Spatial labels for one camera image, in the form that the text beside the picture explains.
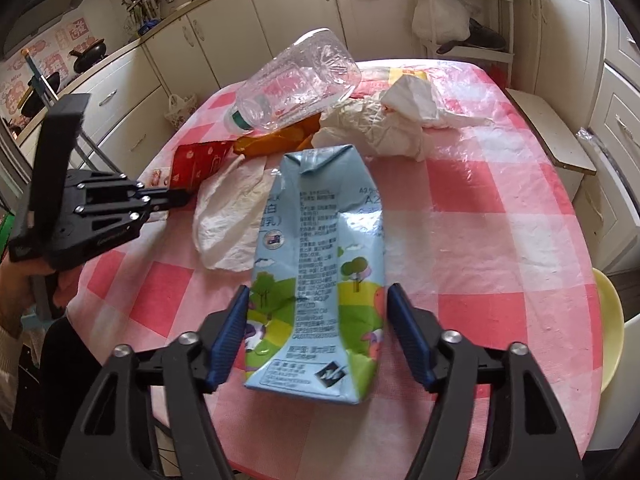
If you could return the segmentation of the person's left hand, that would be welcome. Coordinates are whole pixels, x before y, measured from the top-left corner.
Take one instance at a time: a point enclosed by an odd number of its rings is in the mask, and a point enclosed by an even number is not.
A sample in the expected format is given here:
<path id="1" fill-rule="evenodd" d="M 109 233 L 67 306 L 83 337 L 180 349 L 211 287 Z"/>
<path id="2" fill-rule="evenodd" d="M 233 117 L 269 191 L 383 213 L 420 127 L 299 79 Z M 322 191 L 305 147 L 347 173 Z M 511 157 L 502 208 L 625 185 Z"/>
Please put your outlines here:
<path id="1" fill-rule="evenodd" d="M 53 295 L 53 303 L 65 308 L 78 292 L 79 278 L 83 266 L 58 274 L 58 287 Z M 35 303 L 32 293 L 32 276 L 53 274 L 54 270 L 43 260 L 12 262 L 9 257 L 1 263 L 0 311 L 1 327 L 14 339 L 22 332 L 23 314 Z"/>

